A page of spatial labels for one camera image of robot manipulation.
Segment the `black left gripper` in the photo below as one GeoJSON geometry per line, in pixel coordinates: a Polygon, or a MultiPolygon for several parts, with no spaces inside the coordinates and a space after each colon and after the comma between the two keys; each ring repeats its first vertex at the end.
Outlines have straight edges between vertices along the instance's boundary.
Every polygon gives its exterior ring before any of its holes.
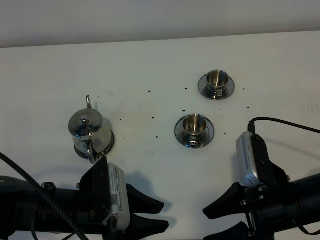
{"type": "Polygon", "coordinates": [[[165,204],[126,184],[130,223],[126,230],[116,229],[116,220],[107,217],[111,208],[108,160],[104,156],[81,178],[78,184],[80,210],[77,217],[86,234],[100,235],[104,240],[134,240],[135,235],[164,233],[169,222],[135,214],[159,214],[165,204]]]}

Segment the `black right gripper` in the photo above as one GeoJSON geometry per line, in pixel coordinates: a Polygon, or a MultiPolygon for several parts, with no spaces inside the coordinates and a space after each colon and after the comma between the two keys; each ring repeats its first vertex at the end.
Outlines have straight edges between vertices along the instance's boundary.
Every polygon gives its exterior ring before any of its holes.
{"type": "Polygon", "coordinates": [[[272,162],[255,164],[259,185],[246,188],[235,182],[202,211],[210,219],[245,213],[248,225],[239,222],[204,240],[271,240],[275,233],[300,226],[300,181],[290,181],[272,162]]]}

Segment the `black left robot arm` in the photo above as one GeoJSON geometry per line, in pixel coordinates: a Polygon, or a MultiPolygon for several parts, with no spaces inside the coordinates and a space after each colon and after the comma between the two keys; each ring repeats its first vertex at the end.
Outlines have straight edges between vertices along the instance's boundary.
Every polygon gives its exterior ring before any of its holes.
{"type": "Polygon", "coordinates": [[[126,182],[124,171],[106,157],[81,178],[76,189],[37,183],[17,164],[8,165],[23,179],[0,178],[0,237],[17,231],[66,233],[85,240],[100,235],[105,240],[141,240],[164,233],[166,220],[144,218],[159,214],[164,203],[126,182]]]}

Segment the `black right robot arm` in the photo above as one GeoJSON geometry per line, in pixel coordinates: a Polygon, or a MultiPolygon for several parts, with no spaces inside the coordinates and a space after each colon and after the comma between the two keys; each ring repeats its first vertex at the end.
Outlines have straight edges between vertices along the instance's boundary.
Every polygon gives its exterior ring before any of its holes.
{"type": "Polygon", "coordinates": [[[320,221],[320,176],[315,174],[290,182],[277,165],[272,166],[280,181],[276,189],[263,184],[247,188],[235,182],[219,199],[203,209],[209,219],[245,214],[248,223],[205,237],[207,240],[273,240],[275,233],[300,229],[320,221]]]}

